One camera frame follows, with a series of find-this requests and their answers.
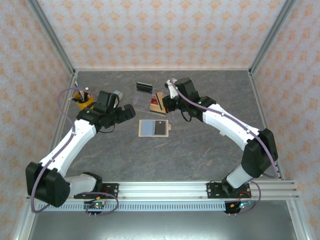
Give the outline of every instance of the patterned wallpaper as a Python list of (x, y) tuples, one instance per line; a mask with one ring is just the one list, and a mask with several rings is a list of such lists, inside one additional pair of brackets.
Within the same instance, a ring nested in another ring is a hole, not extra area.
[(320, 236), (320, 4), (298, 0), (254, 76), (285, 176)]
[(75, 68), (249, 68), (285, 0), (39, 0)]
[(0, 2), (0, 239), (11, 240), (26, 196), (25, 168), (48, 154), (70, 77), (26, 0)]

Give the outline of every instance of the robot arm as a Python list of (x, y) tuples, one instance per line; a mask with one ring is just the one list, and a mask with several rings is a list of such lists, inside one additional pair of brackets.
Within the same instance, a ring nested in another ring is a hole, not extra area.
[[(221, 187), (224, 192), (229, 194), (237, 191), (239, 187), (250, 179), (260, 177), (271, 166), (267, 153), (254, 136), (249, 134), (250, 131), (257, 135), (266, 145), (273, 161), (278, 159), (274, 135), (270, 130), (266, 128), (260, 131), (257, 128), (249, 126), (225, 111), (210, 97), (200, 97), (189, 78), (173, 79), (172, 81), (176, 89), (188, 100), (214, 111), (204, 110), (185, 101), (179, 96), (172, 82), (168, 80), (165, 87), (169, 89), (170, 95), (163, 98), (164, 107), (168, 112), (175, 110), (180, 110), (182, 113), (187, 112), (190, 117), (197, 118), (201, 122), (217, 128), (221, 135), (227, 135), (243, 150), (241, 164), (222, 180)], [(243, 127), (225, 115), (232, 117), (248, 130), (244, 130)]]
[(119, 99), (113, 93), (101, 91), (94, 105), (81, 110), (74, 122), (75, 131), (71, 129), (56, 148), (43, 158), (38, 164), (31, 162), (25, 169), (27, 192), (32, 194), (36, 179), (40, 171), (48, 164), (73, 135), (67, 147), (63, 149), (47, 166), (40, 176), (35, 197), (55, 207), (60, 207), (69, 196), (84, 192), (101, 192), (102, 178), (84, 172), (79, 176), (65, 177), (67, 170), (85, 144), (102, 128), (109, 128), (115, 124), (132, 119), (136, 113), (128, 104), (124, 109), (118, 107)]

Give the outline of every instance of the yellow cup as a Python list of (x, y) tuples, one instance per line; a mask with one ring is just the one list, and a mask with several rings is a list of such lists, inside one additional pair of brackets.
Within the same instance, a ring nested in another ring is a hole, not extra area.
[[(76, 92), (73, 96), (73, 98), (81, 100), (81, 97), (79, 95), (79, 92)], [(78, 107), (80, 108), (80, 110), (85, 109), (89, 104), (93, 103), (95, 101), (94, 97), (91, 94), (88, 94), (88, 101), (83, 102), (83, 103), (79, 103), (79, 102), (75, 102)]]

